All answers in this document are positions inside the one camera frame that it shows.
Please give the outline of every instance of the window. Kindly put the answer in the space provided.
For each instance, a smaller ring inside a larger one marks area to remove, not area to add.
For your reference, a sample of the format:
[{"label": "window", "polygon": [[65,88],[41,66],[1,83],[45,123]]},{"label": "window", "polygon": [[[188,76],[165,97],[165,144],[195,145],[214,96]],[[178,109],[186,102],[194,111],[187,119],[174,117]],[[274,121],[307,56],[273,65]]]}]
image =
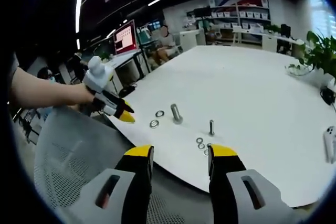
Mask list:
[{"label": "window", "polygon": [[325,37],[336,38],[336,19],[326,0],[309,0],[312,8],[311,26],[313,32]]}]

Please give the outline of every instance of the metal washer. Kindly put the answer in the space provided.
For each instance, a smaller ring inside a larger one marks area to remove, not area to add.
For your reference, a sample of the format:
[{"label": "metal washer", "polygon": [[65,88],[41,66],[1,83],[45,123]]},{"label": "metal washer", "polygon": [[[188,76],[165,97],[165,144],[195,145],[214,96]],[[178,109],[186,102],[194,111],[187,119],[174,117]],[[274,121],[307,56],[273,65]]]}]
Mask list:
[{"label": "metal washer", "polygon": [[154,129],[154,128],[158,127],[158,125],[159,125],[159,122],[158,122],[158,120],[155,119],[155,120],[150,122],[149,127]]},{"label": "metal washer", "polygon": [[205,145],[204,145],[204,144],[202,144],[202,143],[200,143],[200,144],[198,144],[198,148],[202,150],[202,149],[204,149],[204,148],[205,148]]},{"label": "metal washer", "polygon": [[163,116],[164,116],[164,111],[163,111],[163,110],[159,110],[159,111],[157,111],[157,112],[155,113],[155,116],[156,116],[157,118],[161,118],[161,117],[163,117]]},{"label": "metal washer", "polygon": [[202,144],[203,143],[203,138],[201,138],[201,137],[196,138],[196,143],[197,144]]}]

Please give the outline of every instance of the large bolt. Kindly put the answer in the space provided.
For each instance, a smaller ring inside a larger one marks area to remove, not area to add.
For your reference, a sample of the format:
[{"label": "large bolt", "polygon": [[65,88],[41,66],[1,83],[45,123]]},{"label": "large bolt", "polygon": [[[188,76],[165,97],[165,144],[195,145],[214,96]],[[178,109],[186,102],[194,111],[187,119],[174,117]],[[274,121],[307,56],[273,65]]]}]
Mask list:
[{"label": "large bolt", "polygon": [[178,112],[177,106],[175,103],[173,103],[172,105],[170,105],[170,108],[172,109],[173,112],[173,121],[175,124],[181,124],[183,122],[183,118],[180,115],[180,113]]},{"label": "large bolt", "polygon": [[214,120],[210,120],[210,131],[209,131],[209,135],[210,135],[210,136],[215,135],[215,131],[214,131]]}]

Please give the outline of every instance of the office chair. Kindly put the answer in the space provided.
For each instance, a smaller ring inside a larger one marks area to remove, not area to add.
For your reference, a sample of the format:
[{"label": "office chair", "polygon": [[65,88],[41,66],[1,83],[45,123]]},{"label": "office chair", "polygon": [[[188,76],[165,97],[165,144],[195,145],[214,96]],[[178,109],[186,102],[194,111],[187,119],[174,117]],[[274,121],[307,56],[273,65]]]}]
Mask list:
[{"label": "office chair", "polygon": [[[290,31],[291,31],[290,26],[287,26],[286,24],[281,25],[280,27],[281,36],[285,36],[286,38],[289,38]],[[278,39],[277,52],[279,52],[280,54],[286,55],[289,51],[291,51],[290,48],[291,48],[291,43]]]}]

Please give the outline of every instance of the computer monitor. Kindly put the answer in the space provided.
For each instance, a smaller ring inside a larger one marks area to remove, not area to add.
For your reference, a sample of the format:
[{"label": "computer monitor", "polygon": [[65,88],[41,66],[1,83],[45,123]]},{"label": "computer monitor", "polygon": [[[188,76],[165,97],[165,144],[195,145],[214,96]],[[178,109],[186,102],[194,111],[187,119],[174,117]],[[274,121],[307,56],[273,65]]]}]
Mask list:
[{"label": "computer monitor", "polygon": [[135,25],[131,20],[118,28],[113,34],[114,47],[116,49],[116,55],[135,50],[138,48],[137,39],[135,37]]}]

